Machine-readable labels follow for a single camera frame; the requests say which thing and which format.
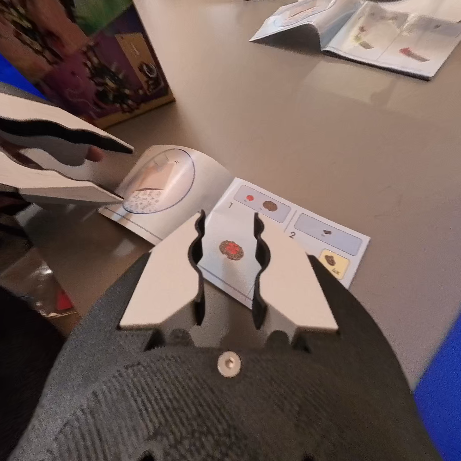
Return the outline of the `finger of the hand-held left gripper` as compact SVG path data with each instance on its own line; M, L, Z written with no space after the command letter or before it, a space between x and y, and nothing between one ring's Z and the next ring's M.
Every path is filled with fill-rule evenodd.
M0 96L1 138L51 156L86 156L90 147L132 154L124 141L62 110L15 95Z
M77 204L100 207L120 204L123 198L91 181L69 178L55 170L25 166L7 152L0 154L2 193L15 193L36 204Z

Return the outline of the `instruction booklet with yellow back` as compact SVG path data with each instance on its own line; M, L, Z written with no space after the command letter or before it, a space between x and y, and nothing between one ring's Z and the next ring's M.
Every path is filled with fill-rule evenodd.
M147 149L118 186L121 204L99 213L157 245L200 210L206 214L206 280L251 308L260 265L255 213L266 216L349 288L370 237L236 178L213 158L187 147Z

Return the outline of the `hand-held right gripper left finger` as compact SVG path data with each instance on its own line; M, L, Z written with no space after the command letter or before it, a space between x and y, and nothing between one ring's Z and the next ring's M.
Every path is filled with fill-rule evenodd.
M150 252L119 322L121 330L190 330L205 316L203 257L206 214L194 214Z

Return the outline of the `open light blue instruction booklet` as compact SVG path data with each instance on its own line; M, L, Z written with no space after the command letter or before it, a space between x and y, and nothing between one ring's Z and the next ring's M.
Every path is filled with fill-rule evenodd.
M460 1L305 0L277 9L251 37L311 29L320 51L432 80L461 40Z

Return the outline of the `colourful toy brick set box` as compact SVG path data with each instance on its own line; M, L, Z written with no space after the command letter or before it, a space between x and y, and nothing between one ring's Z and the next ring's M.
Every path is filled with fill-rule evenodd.
M2 0L0 53L102 129L175 100L131 0Z

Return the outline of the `clear plastic parts bag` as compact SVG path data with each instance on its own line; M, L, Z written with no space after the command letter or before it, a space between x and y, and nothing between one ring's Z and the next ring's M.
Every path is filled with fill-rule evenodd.
M1 286L51 320L76 314L54 272L36 248L30 249L1 273Z

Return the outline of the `blue plastic bin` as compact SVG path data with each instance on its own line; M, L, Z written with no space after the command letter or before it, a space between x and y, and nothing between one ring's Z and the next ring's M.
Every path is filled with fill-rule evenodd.
M2 92L18 95L28 94L37 100L47 101L46 97L3 55L0 55L0 82Z
M453 323L413 392L443 460L461 459L461 317Z

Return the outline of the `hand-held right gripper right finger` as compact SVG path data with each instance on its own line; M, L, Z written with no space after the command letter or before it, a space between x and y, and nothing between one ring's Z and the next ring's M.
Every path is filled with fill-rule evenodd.
M337 322L306 251L265 215L255 213L252 318L261 339L275 331L297 339L304 332L336 333Z

